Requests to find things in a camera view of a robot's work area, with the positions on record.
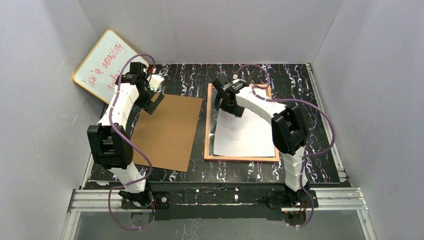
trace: gray wall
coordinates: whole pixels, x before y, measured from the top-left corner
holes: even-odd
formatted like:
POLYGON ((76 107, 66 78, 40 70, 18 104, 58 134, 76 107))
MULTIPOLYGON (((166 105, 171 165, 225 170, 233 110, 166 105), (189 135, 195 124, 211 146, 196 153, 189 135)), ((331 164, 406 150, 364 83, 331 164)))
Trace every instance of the gray wall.
POLYGON ((343 0, 79 0, 159 63, 313 62, 343 0))
POLYGON ((378 239, 424 237, 424 2, 345 0, 313 63, 378 239))
POLYGON ((0 0, 0 239, 60 239, 103 104, 72 81, 98 40, 76 0, 0 0))

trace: paper sheet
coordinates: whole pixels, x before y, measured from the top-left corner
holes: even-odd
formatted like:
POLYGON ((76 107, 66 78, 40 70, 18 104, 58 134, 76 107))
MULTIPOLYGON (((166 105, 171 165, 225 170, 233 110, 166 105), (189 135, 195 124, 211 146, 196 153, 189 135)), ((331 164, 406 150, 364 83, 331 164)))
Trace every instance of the paper sheet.
MULTIPOLYGON (((260 96, 267 92, 255 89, 260 96)), ((271 125, 260 116, 244 109, 235 117, 221 109, 216 122, 213 154, 226 157, 275 157, 271 125)))

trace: black marble surface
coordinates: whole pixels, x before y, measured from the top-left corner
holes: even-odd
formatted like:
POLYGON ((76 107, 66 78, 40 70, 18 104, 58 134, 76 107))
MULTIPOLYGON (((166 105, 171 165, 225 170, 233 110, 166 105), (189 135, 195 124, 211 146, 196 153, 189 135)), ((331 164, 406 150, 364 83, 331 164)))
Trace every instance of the black marble surface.
MULTIPOLYGON (((158 65, 157 73, 165 79, 160 91, 165 94, 203 98, 194 143, 187 172, 154 168, 149 181, 168 182, 228 182, 228 183, 284 183, 285 170, 280 163, 204 161, 206 96, 208 83, 218 75, 230 78, 240 64, 164 64, 158 65)), ((271 78, 272 98, 296 98, 317 105, 314 90, 304 64, 264 64, 271 78)), ((266 76, 259 69, 248 67, 239 77, 251 83, 266 83, 266 76)), ((328 147, 321 116, 308 106, 301 108, 311 134, 305 153, 315 153, 328 147)), ((131 134, 138 120, 140 108, 134 107, 126 126, 131 134)), ((137 165, 141 173, 148 167, 137 165)), ((307 159, 306 175, 313 183, 339 183, 333 155, 307 159)), ((116 177, 102 166, 94 164, 89 181, 117 181, 116 177)))

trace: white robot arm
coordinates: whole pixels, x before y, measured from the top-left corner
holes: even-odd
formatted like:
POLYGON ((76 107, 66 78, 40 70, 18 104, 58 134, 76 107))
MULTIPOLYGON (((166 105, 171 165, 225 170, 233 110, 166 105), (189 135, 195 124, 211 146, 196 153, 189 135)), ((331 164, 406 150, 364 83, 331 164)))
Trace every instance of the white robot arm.
MULTIPOLYGON (((309 131, 297 105, 261 100, 255 96, 252 86, 241 79, 230 80, 219 76, 213 81, 217 97, 213 103, 215 109, 241 117, 244 109, 265 119, 272 126, 272 141, 282 152, 285 168, 285 185, 293 192, 301 189, 300 176, 304 162, 304 150, 309 131)), ((302 184, 308 183, 306 173, 302 173, 302 184)))
MULTIPOLYGON (((147 77, 146 72, 147 67, 144 64, 132 62, 129 72, 122 76, 119 98, 113 109, 112 122, 127 137, 126 126, 132 107, 138 105, 152 114, 164 98, 161 94, 155 102, 151 101, 156 90, 164 82, 164 78, 157 74, 147 77)), ((117 97, 117 89, 116 87, 111 102, 117 97)), ((97 125, 91 125, 87 130, 94 162, 114 173, 125 185, 125 191, 128 193, 143 192, 146 180, 127 185, 129 182, 141 179, 142 176, 133 163, 133 148, 111 127, 109 122, 111 108, 112 105, 109 105, 97 125)))

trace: cable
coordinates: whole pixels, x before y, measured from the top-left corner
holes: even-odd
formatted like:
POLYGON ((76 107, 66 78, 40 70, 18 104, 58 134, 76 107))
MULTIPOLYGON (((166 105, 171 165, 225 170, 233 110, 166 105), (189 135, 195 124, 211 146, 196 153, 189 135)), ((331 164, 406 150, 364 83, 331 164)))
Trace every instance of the cable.
POLYGON ((156 199, 154 200, 153 207, 151 208, 151 211, 153 212, 153 216, 155 215, 155 208, 156 208, 156 199))
POLYGON ((303 203, 300 205, 300 209, 297 212, 300 214, 302 212, 302 209, 304 209, 304 204, 303 203))
POLYGON ((304 213, 304 212, 306 212, 306 209, 308 208, 308 203, 305 201, 305 208, 304 208, 304 210, 302 211, 302 213, 304 213))
POLYGON ((149 205, 147 205, 147 206, 140 206, 140 208, 146 209, 146 208, 150 207, 154 202, 155 202, 155 200, 152 197, 149 205))
POLYGON ((260 68, 263 72, 266 73, 266 81, 267 81, 267 83, 266 83, 266 87, 265 88, 264 87, 261 87, 261 86, 258 86, 258 85, 253 85, 252 86, 252 89, 253 89, 252 92, 253 92, 253 94, 257 98, 259 98, 261 100, 264 100, 266 102, 276 102, 276 103, 296 102, 296 103, 301 103, 301 104, 304 104, 304 105, 308 105, 309 107, 317 110, 322 116, 324 116, 324 118, 327 120, 328 125, 329 125, 329 127, 331 129, 331 136, 332 136, 331 137, 331 142, 330 142, 329 146, 326 149, 324 149, 322 151, 319 151, 319 152, 316 152, 316 153, 305 154, 302 157, 304 159, 304 161, 303 161, 302 167, 300 169, 300 177, 299 177, 300 178, 300 188, 309 197, 310 202, 311 202, 310 215, 309 215, 308 219, 303 224, 299 225, 299 227, 303 227, 303 226, 305 226, 306 224, 308 224, 311 221, 312 216, 314 215, 314 207, 315 207, 314 206, 314 199, 312 198, 311 194, 309 194, 309 192, 306 191, 306 189, 305 189, 305 187, 304 187, 304 185, 302 183, 302 176, 303 176, 303 172, 304 172, 305 166, 306 166, 306 159, 309 158, 309 157, 315 157, 315 156, 323 155, 323 154, 326 154, 328 151, 330 151, 330 149, 333 147, 333 145, 335 143, 335 140, 336 140, 336 133, 335 133, 335 130, 334 130, 333 123, 331 122, 330 118, 326 115, 326 113, 323 110, 321 110, 319 107, 317 107, 314 104, 312 104, 310 102, 307 102, 305 100, 294 99, 294 98, 269 99, 269 98, 264 98, 264 97, 262 97, 260 95, 256 95, 255 88, 266 89, 270 85, 270 83, 271 83, 270 75, 268 74, 268 72, 263 67, 261 67, 259 65, 256 65, 256 64, 245 64, 245 65, 241 66, 237 71, 235 71, 234 75, 237 75, 240 72, 241 69, 243 69, 245 67, 248 67, 248 66, 254 66, 254 67, 260 68))
POLYGON ((145 180, 145 179, 147 179, 151 174, 152 174, 152 171, 153 171, 153 166, 152 166, 152 162, 150 162, 150 160, 149 160, 149 158, 146 156, 146 154, 143 152, 143 151, 141 151, 136 145, 134 145, 134 143, 132 143, 124 134, 122 134, 122 132, 120 132, 118 129, 117 129, 117 127, 115 126, 115 124, 113 123, 113 121, 112 121, 112 112, 114 111, 114 107, 115 107, 115 104, 117 103, 117 101, 118 101, 118 97, 119 97, 119 94, 120 94, 120 90, 121 90, 121 81, 122 81, 122 75, 123 75, 123 72, 125 71, 125 68, 128 66, 128 64, 130 64, 130 62, 133 60, 133 59, 135 59, 135 58, 137 58, 137 57, 141 57, 141 56, 147 56, 147 57, 149 57, 149 58, 151 58, 151 60, 153 61, 153 68, 155 69, 156 68, 156 63, 155 63, 155 59, 152 57, 152 56, 150 56, 149 54, 136 54, 136 55, 134 55, 133 57, 131 57, 124 65, 123 65, 123 67, 122 67, 122 70, 120 71, 120 73, 119 73, 119 76, 118 76, 118 84, 117 84, 117 90, 116 90, 116 97, 115 97, 115 99, 113 100, 113 103, 112 103, 112 106, 111 106, 111 108, 110 108, 110 112, 109 112, 109 123, 110 123, 110 126, 113 128, 113 130, 125 141, 125 142, 127 142, 131 147, 133 147, 140 155, 142 155, 143 156, 143 158, 146 160, 146 162, 148 163, 148 167, 149 167, 149 169, 148 169, 148 173, 145 175, 145 176, 143 176, 142 178, 140 178, 140 179, 137 179, 137 180, 134 180, 134 181, 130 181, 130 182, 128 182, 127 184, 125 184, 125 185, 122 185, 122 186, 114 186, 114 187, 111 187, 110 188, 110 190, 109 190, 109 195, 108 195, 108 198, 107 198, 107 206, 108 206, 108 208, 109 208, 109 214, 110 214, 110 216, 112 217, 112 219, 113 219, 113 221, 118 225, 118 226, 120 226, 121 228, 123 228, 123 229, 126 229, 126 230, 130 230, 130 231, 137 231, 137 230, 140 230, 140 229, 143 229, 143 228, 145 228, 145 227, 147 227, 148 225, 150 225, 152 222, 150 222, 150 223, 148 223, 147 225, 145 225, 145 226, 139 226, 139 227, 135 227, 135 228, 132 228, 132 227, 126 227, 126 226, 124 226, 124 225, 122 225, 122 224, 120 224, 119 222, 118 222, 118 220, 115 218, 115 216, 114 216, 114 214, 112 213, 112 208, 111 208, 111 196, 112 196, 112 191, 113 190, 115 190, 115 189, 124 189, 125 188, 125 186, 129 186, 129 185, 131 185, 131 184, 135 184, 135 183, 138 183, 138 182, 141 182, 141 181, 143 181, 143 180, 145 180))
POLYGON ((271 84, 270 74, 267 72, 267 70, 265 70, 265 68, 263 68, 263 67, 261 67, 261 66, 259 66, 259 65, 257 65, 257 64, 244 64, 244 65, 243 65, 243 66, 241 66, 239 69, 237 69, 237 71, 235 71, 234 75, 235 75, 235 76, 239 75, 239 72, 240 72, 242 69, 247 68, 247 67, 249 67, 249 66, 257 67, 257 68, 259 68, 260 70, 262 70, 262 72, 264 72, 264 73, 265 73, 265 75, 266 75, 266 80, 267 80, 266 86, 253 85, 253 87, 258 88, 258 89, 263 89, 263 90, 264 90, 264 89, 267 89, 267 88, 270 86, 270 84, 271 84))

